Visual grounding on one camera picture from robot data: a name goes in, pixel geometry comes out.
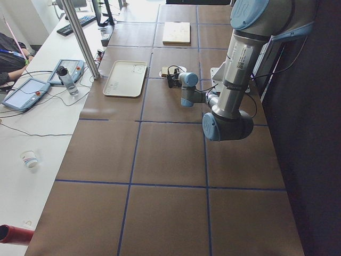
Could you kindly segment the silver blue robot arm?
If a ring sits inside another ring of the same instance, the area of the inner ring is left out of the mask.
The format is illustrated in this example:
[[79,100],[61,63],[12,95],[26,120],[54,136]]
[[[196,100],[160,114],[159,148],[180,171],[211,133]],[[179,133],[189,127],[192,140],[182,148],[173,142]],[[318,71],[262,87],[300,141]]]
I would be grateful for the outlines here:
[[167,75],[170,88],[180,87],[181,104],[206,103],[202,129],[211,141],[239,140],[249,136],[253,120],[239,109],[251,74],[264,44],[292,41],[312,30],[316,1],[236,1],[230,24],[233,28],[226,60],[213,74],[209,92],[196,88],[194,73]]

